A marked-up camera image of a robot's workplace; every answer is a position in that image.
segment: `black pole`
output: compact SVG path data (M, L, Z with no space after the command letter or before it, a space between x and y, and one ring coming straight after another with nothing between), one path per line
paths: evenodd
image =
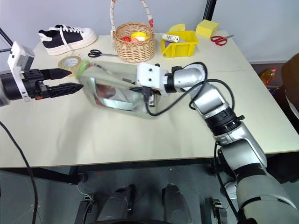
M212 16L213 16L213 13L214 13L216 1L217 0L207 0L204 17L202 18L203 20L209 20L209 21L212 20Z
M7 41L7 43L9 43L10 46L13 46L13 42L12 42L11 39L6 35L6 33L1 29L1 27L0 27L0 34L1 34L1 36L3 36L3 38Z

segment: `white shoe sole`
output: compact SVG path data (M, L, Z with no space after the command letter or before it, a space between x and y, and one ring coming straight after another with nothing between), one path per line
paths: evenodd
M88 45L91 45L93 42L96 41L96 39L97 39L97 35L94 32L92 32L85 39L83 39L81 41L74 42L74 43L69 43L68 46L69 46L70 50L76 50L76 49L84 48ZM47 50L48 54L51 56L60 55L60 54L63 54L65 52L69 51L65 45L61 45L61 46L55 47L55 48L46 48L46 50Z

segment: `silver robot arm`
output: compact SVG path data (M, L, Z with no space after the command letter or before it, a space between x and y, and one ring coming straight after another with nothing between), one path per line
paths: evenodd
M204 66L190 64L168 73L142 63L137 68L137 84L158 89L161 95L184 92L205 79ZM194 98L201 86L190 92ZM267 171L266 156L216 86L206 83L194 99L195 109L221 146L218 156L237 178L239 223L298 224L299 213L280 183Z

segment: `black-handled scissors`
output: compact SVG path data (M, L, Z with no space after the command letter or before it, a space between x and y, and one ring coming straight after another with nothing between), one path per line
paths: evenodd
M90 53L88 53L89 57L100 57L100 56L115 56L118 57L118 55L112 55L112 54L103 54L102 52L100 52L97 49L93 49L90 51Z

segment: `black and white sneaker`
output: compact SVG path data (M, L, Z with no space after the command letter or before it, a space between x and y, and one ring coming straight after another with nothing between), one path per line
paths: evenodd
M48 54L52 56L86 47L97 39L95 32L90 28L65 25L50 27L48 31L40 30L38 34Z

